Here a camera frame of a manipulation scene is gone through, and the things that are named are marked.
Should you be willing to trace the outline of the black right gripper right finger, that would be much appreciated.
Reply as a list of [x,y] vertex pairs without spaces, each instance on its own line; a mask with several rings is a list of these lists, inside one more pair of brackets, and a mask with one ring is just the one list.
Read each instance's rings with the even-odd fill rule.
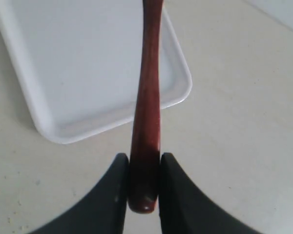
[[160,163],[159,216],[164,234],[255,234],[209,199],[171,153]]

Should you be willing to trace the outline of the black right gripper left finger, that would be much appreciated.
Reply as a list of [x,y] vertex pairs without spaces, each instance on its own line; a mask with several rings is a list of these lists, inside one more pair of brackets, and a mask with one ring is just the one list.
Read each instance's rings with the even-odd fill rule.
[[129,161],[118,153],[93,189],[68,211],[33,234],[122,234]]

